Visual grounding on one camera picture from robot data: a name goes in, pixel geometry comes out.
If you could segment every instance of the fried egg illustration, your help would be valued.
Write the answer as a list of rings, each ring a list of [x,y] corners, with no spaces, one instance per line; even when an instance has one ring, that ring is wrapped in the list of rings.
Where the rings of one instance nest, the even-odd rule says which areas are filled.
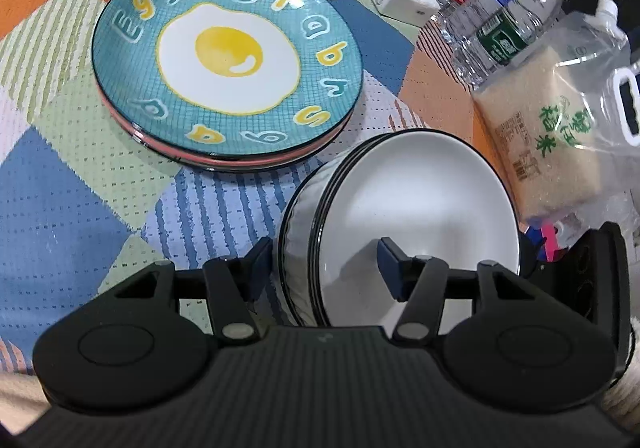
[[[156,61],[165,84],[182,99],[235,116],[276,107],[300,81],[298,53],[278,27],[209,2],[164,26]]]

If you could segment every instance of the plate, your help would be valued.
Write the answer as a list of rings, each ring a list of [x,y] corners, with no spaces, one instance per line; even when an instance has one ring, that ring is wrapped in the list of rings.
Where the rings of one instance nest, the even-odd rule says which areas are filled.
[[[325,133],[325,135],[307,144],[301,145],[293,150],[286,150],[284,152],[279,152],[276,154],[232,159],[212,157],[210,155],[188,152],[183,149],[170,146],[165,142],[159,141],[153,138],[153,136],[150,136],[144,131],[132,126],[132,124],[127,121],[126,118],[124,118],[104,96],[102,96],[102,101],[111,113],[113,119],[139,144],[142,144],[143,146],[146,146],[147,148],[158,152],[158,154],[164,155],[171,160],[179,161],[188,166],[223,172],[246,173],[253,171],[271,170],[274,168],[282,168],[289,164],[293,164],[306,159],[313,154],[317,154],[326,146],[328,146],[343,130],[343,128],[349,121],[349,117],[351,116],[351,113],[349,113],[343,122],[336,125],[329,132]]]
[[[110,0],[92,60],[134,128],[213,157],[333,134],[362,88],[358,45],[326,0]]]

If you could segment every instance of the patterned rug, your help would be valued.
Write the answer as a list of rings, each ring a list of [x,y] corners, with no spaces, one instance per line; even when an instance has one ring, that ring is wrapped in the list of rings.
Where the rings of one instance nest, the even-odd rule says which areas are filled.
[[[493,156],[433,27],[328,0],[362,51],[365,99],[321,154],[259,174],[182,167],[136,144],[100,102],[90,40],[108,0],[0,0],[0,365],[29,372],[46,327],[160,258],[196,268],[273,237],[296,186],[353,143],[433,126]],[[271,281],[261,325],[287,322]],[[182,312],[204,330],[206,306]]]

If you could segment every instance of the stack of plates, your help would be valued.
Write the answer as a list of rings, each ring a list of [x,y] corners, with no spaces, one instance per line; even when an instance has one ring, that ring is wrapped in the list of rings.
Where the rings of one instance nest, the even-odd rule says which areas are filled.
[[[362,88],[358,45],[326,0],[110,0],[92,60],[126,132],[209,170],[318,152]]]

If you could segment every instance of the black rim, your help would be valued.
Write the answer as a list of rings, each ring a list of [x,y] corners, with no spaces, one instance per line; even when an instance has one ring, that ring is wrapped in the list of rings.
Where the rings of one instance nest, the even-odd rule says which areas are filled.
[[[348,114],[347,114],[347,118],[349,119],[351,116],[353,115],[353,110],[351,110]],[[142,141],[142,139],[140,139],[138,136],[130,133],[126,128],[124,128],[118,121],[115,121],[116,124],[128,135],[131,136],[131,139],[133,139],[133,141],[135,141],[137,144],[140,144],[142,146],[144,146],[145,148],[155,152],[158,155],[161,155],[162,157],[165,157],[171,161],[174,161],[176,163],[179,164],[183,164],[185,166],[189,166],[191,168],[200,168],[201,170],[206,170],[208,172],[220,172],[220,173],[257,173],[257,172],[270,172],[272,170],[279,170],[280,168],[286,168],[287,166],[291,166],[292,164],[296,164],[298,162],[304,161],[309,159],[310,157],[312,157],[315,154],[320,154],[320,152],[322,152],[325,148],[327,148],[330,144],[332,144],[332,142],[335,141],[335,139],[337,139],[338,136],[340,136],[340,134],[342,133],[342,131],[344,130],[344,127],[347,125],[348,121],[344,122],[343,127],[341,128],[340,132],[338,132],[335,137],[333,139],[331,139],[330,141],[327,141],[325,144],[323,144],[322,146],[320,146],[319,148],[315,148],[313,150],[310,150],[308,153],[306,153],[305,155],[301,155],[300,157],[294,157],[292,158],[290,161],[281,163],[281,164],[276,164],[276,165],[272,165],[272,166],[252,166],[252,167],[245,167],[242,168],[242,161],[239,160],[238,161],[238,168],[225,168],[225,167],[215,167],[215,166],[206,166],[206,165],[202,165],[193,161],[189,161],[187,159],[183,159],[181,157],[175,157],[173,155],[169,155],[166,154],[165,152],[160,152],[159,150],[156,150],[152,145],[146,143],[145,141]]]
[[[626,357],[625,370],[622,372],[622,374],[620,374],[615,380],[613,380],[610,383],[609,388],[613,388],[614,386],[616,386],[620,382],[620,380],[624,377],[626,372],[629,370],[629,365],[631,365],[631,360],[633,359],[635,352],[636,352],[636,331],[634,330],[633,323],[631,323],[631,333],[629,334],[629,352]]]
[[[326,136],[329,132],[331,132],[332,130],[335,129],[336,126],[340,125],[341,123],[343,123],[344,121],[346,121],[347,119],[349,119],[349,117],[351,116],[351,114],[353,113],[353,109],[355,108],[356,104],[358,103],[358,100],[360,99],[360,96],[363,93],[364,90],[364,62],[362,59],[362,52],[360,51],[360,46],[358,45],[358,42],[356,41],[355,37],[353,37],[353,41],[356,44],[356,49],[358,50],[358,56],[360,56],[360,63],[362,64],[362,80],[360,81],[360,90],[358,91],[358,95],[356,96],[356,99],[353,102],[353,105],[351,105],[350,110],[348,111],[348,113],[340,119],[340,121],[338,121],[336,124],[334,124],[331,128],[329,128],[326,132],[323,132],[322,134],[320,134],[317,138],[313,139],[312,141],[306,141],[304,143],[300,143],[297,144],[296,146],[292,146],[289,148],[283,148],[280,150],[275,150],[274,152],[263,152],[262,154],[248,154],[248,155],[234,155],[234,154],[208,154],[207,152],[202,152],[201,150],[194,150],[191,148],[184,148],[184,147],[180,147],[177,145],[174,145],[173,143],[170,143],[168,141],[165,141],[164,139],[159,138],[158,136],[155,136],[154,134],[152,134],[151,132],[149,132],[148,130],[145,130],[143,127],[139,126],[139,124],[135,123],[134,121],[131,121],[127,116],[125,116],[120,110],[118,110],[117,107],[115,107],[115,105],[113,105],[113,103],[111,103],[111,100],[109,99],[109,97],[107,96],[106,92],[104,91],[104,88],[102,87],[102,83],[100,82],[100,78],[98,77],[98,73],[95,69],[95,63],[94,63],[94,44],[95,44],[95,31],[98,27],[98,25],[100,24],[100,21],[102,19],[102,16],[104,15],[107,7],[109,6],[109,4],[111,2],[113,2],[114,0],[109,0],[107,2],[107,4],[104,6],[104,9],[102,10],[102,12],[100,13],[100,16],[98,17],[98,20],[95,23],[94,26],[94,31],[92,32],[91,35],[91,68],[94,71],[94,77],[95,77],[95,81],[98,83],[98,87],[100,88],[100,91],[102,92],[102,94],[104,95],[105,99],[107,99],[107,101],[110,103],[110,105],[127,121],[129,121],[129,123],[131,123],[133,125],[133,127],[137,130],[139,130],[140,132],[145,132],[146,134],[148,134],[149,136],[151,136],[154,139],[157,139],[158,141],[162,141],[165,144],[167,144],[168,146],[172,146],[178,150],[184,150],[185,152],[190,152],[190,153],[196,153],[196,154],[202,154],[205,155],[207,157],[213,157],[213,158],[220,158],[220,159],[224,159],[224,160],[242,160],[244,158],[254,158],[254,157],[262,157],[265,155],[271,155],[271,154],[277,154],[280,152],[292,152],[295,151],[298,148],[302,148],[303,146],[308,145],[310,142],[315,141],[316,139],[321,139],[324,136]],[[334,8],[334,6],[332,6],[332,4],[330,2],[327,1],[327,4],[335,11],[335,14],[344,22],[344,25],[349,28],[349,30],[351,30],[351,28],[349,27],[349,25],[347,24],[347,22],[345,21],[345,19],[342,17],[342,15],[338,12],[337,9]]]
[[[278,250],[276,251],[277,259],[278,259],[278,277],[280,278],[280,287],[282,288],[282,293],[284,295],[284,300],[287,302],[287,306],[289,306],[289,310],[293,315],[293,319],[300,327],[304,327],[305,323],[298,314],[296,307],[293,304],[293,300],[291,299],[291,295],[289,294],[289,287],[287,287],[287,282],[285,280],[285,271],[284,271],[284,241],[287,236],[287,230],[289,229],[289,217],[293,211],[293,206],[296,204],[296,199],[298,198],[298,194],[302,191],[302,189],[306,186],[309,180],[316,174],[318,170],[320,170],[322,166],[319,166],[315,170],[313,170],[309,175],[307,175],[303,181],[298,185],[296,191],[293,192],[293,196],[289,200],[289,204],[284,210],[282,214],[282,223],[280,224],[280,233],[278,234]]]
[[[322,196],[320,197],[320,202],[318,203],[318,208],[316,208],[316,213],[314,215],[312,224],[311,224],[311,233],[309,235],[309,247],[307,252],[307,277],[308,277],[308,286],[309,293],[311,296],[311,307],[314,312],[314,317],[316,318],[316,322],[319,326],[331,327],[332,324],[329,320],[326,309],[324,308],[324,304],[322,302],[322,291],[320,288],[320,270],[319,270],[319,255],[320,255],[320,242],[322,241],[322,230],[324,229],[324,223],[326,221],[327,215],[329,213],[329,208],[338,192],[338,189],[342,185],[343,181],[349,174],[349,172],[353,169],[356,163],[370,150],[372,150],[375,146],[379,145],[381,142],[386,141],[387,139],[393,138],[394,136],[398,136],[399,134],[408,134],[409,132],[431,132],[433,134],[442,134],[444,136],[448,136],[450,138],[459,141],[464,144],[466,147],[471,149],[476,155],[482,158],[482,160],[491,168],[492,172],[500,182],[500,186],[502,186],[502,190],[507,196],[507,200],[511,205],[511,212],[513,214],[513,221],[515,222],[516,229],[518,227],[518,218],[516,216],[515,208],[513,207],[513,202],[509,197],[509,192],[504,186],[504,182],[500,179],[495,168],[489,163],[482,154],[480,154],[474,147],[472,147],[467,142],[462,139],[449,134],[448,132],[443,132],[442,130],[435,130],[434,128],[408,128],[406,130],[400,130],[398,132],[393,132],[390,134],[383,134],[381,136],[375,136],[374,138],[365,141],[360,147],[354,149],[354,151],[348,155],[342,162],[342,164],[336,169],[335,173],[332,175],[331,179],[327,183],[327,186],[324,188]],[[520,247],[518,246],[518,258],[520,258]]]

